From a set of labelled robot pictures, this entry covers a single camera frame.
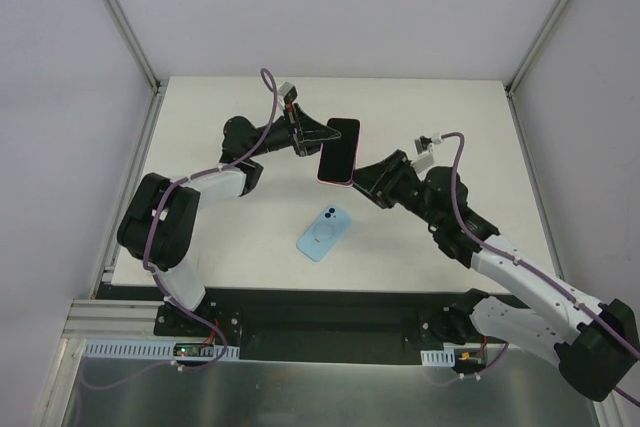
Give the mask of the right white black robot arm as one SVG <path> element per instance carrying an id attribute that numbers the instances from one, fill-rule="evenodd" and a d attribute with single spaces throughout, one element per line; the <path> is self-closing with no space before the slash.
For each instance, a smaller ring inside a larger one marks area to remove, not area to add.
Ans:
<path id="1" fill-rule="evenodd" d="M 450 316 L 461 341 L 495 337 L 558 368 L 582 396 L 604 401 L 639 361 L 633 310 L 604 302 L 542 272 L 468 206 L 468 189 L 455 166 L 420 177 L 402 151 L 355 170 L 355 189 L 382 209 L 401 205 L 425 221 L 438 248 L 464 267 L 504 287 L 524 303 L 511 308 L 488 294 Z"/>

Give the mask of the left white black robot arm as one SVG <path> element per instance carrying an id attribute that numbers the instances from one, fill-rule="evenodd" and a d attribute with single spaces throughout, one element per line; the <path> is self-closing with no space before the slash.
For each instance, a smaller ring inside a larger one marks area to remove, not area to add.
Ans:
<path id="1" fill-rule="evenodd" d="M 266 125 L 234 116 L 223 127 L 215 167 L 172 180 L 149 173 L 140 181 L 117 229 L 116 240 L 152 276 L 176 322 L 188 335 L 220 335 L 210 297 L 188 261 L 197 215 L 221 201 L 252 192 L 263 167 L 254 157 L 291 147 L 299 157 L 342 139 L 339 130 L 308 116 L 294 101 L 276 103 Z"/>

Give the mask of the light blue phone case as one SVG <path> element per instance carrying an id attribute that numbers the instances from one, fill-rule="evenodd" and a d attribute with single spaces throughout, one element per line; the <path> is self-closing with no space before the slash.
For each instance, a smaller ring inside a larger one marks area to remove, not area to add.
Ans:
<path id="1" fill-rule="evenodd" d="M 351 224 L 351 216 L 345 210 L 330 205 L 299 237 L 296 248 L 311 261 L 320 262 L 346 234 Z"/>

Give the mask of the metal front sheet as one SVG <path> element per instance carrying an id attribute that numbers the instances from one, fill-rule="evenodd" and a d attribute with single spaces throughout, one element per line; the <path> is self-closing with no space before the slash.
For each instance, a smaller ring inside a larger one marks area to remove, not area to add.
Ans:
<path id="1" fill-rule="evenodd" d="M 88 358 L 60 343 L 38 426 L 624 426 L 546 363 L 510 349 L 482 373 L 435 367 Z"/>

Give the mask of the left aluminium frame post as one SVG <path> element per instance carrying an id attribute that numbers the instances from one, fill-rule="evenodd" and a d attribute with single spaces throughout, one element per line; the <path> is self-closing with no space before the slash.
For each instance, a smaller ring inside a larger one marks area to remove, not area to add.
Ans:
<path id="1" fill-rule="evenodd" d="M 160 92 L 163 87 L 162 79 L 153 68 L 120 0 L 102 0 L 102 2 L 146 83 L 154 93 Z"/>

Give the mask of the aluminium frame post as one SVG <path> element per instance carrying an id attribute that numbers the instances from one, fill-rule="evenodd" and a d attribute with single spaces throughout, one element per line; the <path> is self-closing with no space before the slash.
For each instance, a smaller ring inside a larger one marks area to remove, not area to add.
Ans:
<path id="1" fill-rule="evenodd" d="M 160 92 L 163 87 L 162 79 L 153 68 L 120 0 L 102 0 L 102 2 L 146 83 L 154 93 Z"/>
<path id="2" fill-rule="evenodd" d="M 545 16 L 540 28 L 529 44 L 523 58 L 519 62 L 514 74 L 505 84 L 505 93 L 508 99 L 512 99 L 523 83 L 528 72 L 541 54 L 546 43 L 551 38 L 554 30 L 559 26 L 563 16 L 573 0 L 555 0 L 551 9 Z"/>

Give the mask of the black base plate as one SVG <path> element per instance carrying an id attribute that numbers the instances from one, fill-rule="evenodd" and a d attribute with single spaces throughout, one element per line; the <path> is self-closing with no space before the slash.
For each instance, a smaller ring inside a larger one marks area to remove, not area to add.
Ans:
<path id="1" fill-rule="evenodd" d="M 255 361 L 417 365 L 420 354 L 447 344 L 481 347 L 459 311 L 478 299 L 466 293 L 354 292 L 209 288 L 198 314 L 205 324 L 163 302 L 152 287 L 105 286 L 101 300 L 153 301 L 157 337 L 202 338 Z"/>

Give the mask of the right aluminium frame post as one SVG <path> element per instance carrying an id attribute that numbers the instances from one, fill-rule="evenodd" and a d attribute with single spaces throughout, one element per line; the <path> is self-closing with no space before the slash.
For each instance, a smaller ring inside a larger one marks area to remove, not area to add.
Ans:
<path id="1" fill-rule="evenodd" d="M 555 0 L 551 9 L 545 16 L 540 28 L 529 44 L 523 58 L 519 62 L 514 74 L 505 84 L 505 93 L 508 99 L 512 99 L 523 83 L 528 72 L 541 54 L 546 43 L 551 38 L 554 30 L 559 26 L 563 16 L 573 0 Z"/>

